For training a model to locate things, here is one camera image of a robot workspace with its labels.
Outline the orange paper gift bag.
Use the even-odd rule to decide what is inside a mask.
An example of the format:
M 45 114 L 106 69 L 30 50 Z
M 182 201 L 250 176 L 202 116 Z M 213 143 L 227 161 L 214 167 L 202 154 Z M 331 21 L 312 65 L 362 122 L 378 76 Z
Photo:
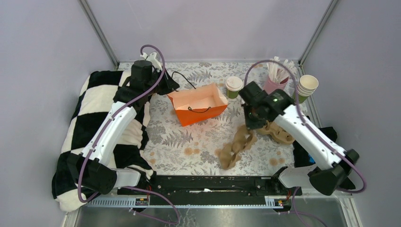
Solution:
M 167 95 L 180 124 L 185 127 L 224 112 L 228 100 L 215 83 Z

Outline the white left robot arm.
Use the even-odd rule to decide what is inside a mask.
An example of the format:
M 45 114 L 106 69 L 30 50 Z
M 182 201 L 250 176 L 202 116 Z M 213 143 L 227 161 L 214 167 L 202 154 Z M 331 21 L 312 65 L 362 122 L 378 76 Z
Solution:
M 113 98 L 108 115 L 90 142 L 79 154 L 70 154 L 67 159 L 71 175 L 75 178 L 80 201 L 82 187 L 95 194 L 108 194 L 114 188 L 128 187 L 135 194 L 142 194 L 147 182 L 140 172 L 132 168 L 109 168 L 111 154 L 129 123 L 144 107 L 148 97 L 154 93 L 166 95 L 177 89 L 166 72 L 165 61 L 138 60 Z

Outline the clear white plastic cup lid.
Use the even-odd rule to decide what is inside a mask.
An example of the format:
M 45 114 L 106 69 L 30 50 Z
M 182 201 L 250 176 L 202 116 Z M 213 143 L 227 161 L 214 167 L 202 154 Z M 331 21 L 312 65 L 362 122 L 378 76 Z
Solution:
M 243 88 L 243 81 L 236 76 L 230 76 L 226 79 L 226 88 L 229 91 L 237 92 Z

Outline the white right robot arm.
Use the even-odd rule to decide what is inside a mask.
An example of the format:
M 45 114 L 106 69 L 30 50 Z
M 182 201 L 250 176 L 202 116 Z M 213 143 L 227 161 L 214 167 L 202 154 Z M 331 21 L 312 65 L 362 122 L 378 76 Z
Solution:
M 248 129 L 260 129 L 266 122 L 274 122 L 288 132 L 314 159 L 313 166 L 284 167 L 271 182 L 274 193 L 283 195 L 290 188 L 314 188 L 330 196 L 349 182 L 349 174 L 359 159 L 353 150 L 345 150 L 322 133 L 307 119 L 294 100 L 277 89 L 267 94 L 255 82 L 239 91 L 243 99 L 245 124 Z

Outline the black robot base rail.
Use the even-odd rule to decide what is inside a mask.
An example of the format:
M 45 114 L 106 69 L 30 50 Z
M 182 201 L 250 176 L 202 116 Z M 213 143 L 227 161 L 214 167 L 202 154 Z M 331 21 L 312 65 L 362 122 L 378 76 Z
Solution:
M 302 190 L 288 189 L 267 176 L 157 175 L 138 187 L 159 193 L 176 206 L 264 206 L 267 198 L 302 195 Z

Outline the green paper coffee cup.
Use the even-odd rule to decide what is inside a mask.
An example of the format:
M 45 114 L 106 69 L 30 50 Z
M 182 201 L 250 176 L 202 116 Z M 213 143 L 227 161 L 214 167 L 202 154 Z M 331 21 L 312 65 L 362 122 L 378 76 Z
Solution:
M 230 99 L 235 99 L 235 98 L 237 98 L 238 93 L 239 93 L 239 91 L 233 92 L 233 91 L 229 91 L 229 90 L 227 89 L 227 97 L 230 98 Z

